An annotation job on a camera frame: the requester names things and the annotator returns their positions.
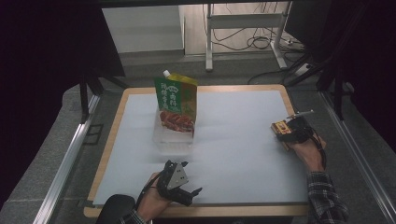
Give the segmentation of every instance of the white board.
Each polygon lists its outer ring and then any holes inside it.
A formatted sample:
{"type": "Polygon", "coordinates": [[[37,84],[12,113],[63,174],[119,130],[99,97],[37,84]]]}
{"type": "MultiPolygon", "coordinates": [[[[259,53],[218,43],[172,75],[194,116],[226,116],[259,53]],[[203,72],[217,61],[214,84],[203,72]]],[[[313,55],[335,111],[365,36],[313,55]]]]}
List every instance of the white board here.
{"type": "Polygon", "coordinates": [[[155,94],[129,95],[93,204],[113,194],[136,200],[150,175],[166,161],[187,161],[190,180],[203,190],[194,204],[305,203],[304,165],[276,140],[270,125],[288,116],[279,91],[198,92],[192,152],[161,153],[152,141],[155,94]]]}

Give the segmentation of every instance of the plaid sleeve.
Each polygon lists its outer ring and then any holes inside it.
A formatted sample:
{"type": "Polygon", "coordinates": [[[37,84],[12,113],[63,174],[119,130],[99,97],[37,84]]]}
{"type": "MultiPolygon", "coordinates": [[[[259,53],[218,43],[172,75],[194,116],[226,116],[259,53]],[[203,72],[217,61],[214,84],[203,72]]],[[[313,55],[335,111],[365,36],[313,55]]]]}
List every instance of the plaid sleeve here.
{"type": "Polygon", "coordinates": [[[318,223],[344,223],[349,212],[335,193],[330,176],[323,172],[308,175],[308,197],[312,206],[313,217],[318,223]]]}
{"type": "Polygon", "coordinates": [[[133,210],[130,214],[120,218],[117,224],[146,224],[146,222],[133,210]]]}

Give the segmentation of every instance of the white cap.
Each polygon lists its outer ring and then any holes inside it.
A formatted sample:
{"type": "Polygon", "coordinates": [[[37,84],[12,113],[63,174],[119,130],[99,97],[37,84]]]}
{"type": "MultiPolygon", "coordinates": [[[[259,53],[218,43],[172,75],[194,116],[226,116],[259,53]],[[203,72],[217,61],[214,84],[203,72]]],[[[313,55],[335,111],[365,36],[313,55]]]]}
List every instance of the white cap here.
{"type": "Polygon", "coordinates": [[[163,75],[165,77],[169,77],[171,74],[168,72],[168,70],[163,71],[163,75]]]}

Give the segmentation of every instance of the white wall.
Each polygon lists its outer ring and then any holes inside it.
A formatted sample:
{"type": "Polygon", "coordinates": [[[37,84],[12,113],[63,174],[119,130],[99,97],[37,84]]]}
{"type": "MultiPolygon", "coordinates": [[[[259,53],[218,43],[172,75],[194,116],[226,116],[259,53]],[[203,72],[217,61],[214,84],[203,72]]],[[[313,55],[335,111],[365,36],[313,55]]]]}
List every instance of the white wall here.
{"type": "Polygon", "coordinates": [[[179,6],[104,8],[118,53],[183,49],[179,6]]]}

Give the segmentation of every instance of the white metal stand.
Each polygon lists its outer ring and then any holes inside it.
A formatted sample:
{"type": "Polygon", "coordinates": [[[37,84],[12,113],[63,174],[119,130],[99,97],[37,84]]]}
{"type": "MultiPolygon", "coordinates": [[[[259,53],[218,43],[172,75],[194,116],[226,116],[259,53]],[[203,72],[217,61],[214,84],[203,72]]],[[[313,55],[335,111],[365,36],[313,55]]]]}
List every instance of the white metal stand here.
{"type": "Polygon", "coordinates": [[[286,63],[279,49],[279,41],[285,28],[291,2],[288,2],[282,13],[273,14],[240,14],[212,15],[212,4],[207,5],[207,40],[206,40],[206,71],[213,70],[212,29],[267,28],[277,27],[278,31],[271,48],[276,56],[280,69],[286,69],[286,63]]]}

